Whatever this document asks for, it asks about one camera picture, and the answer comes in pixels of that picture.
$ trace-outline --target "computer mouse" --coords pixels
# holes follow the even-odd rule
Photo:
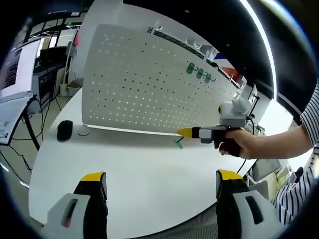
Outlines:
[[[71,138],[73,130],[73,122],[70,120],[62,121],[58,126],[56,138],[59,142],[65,142]]]

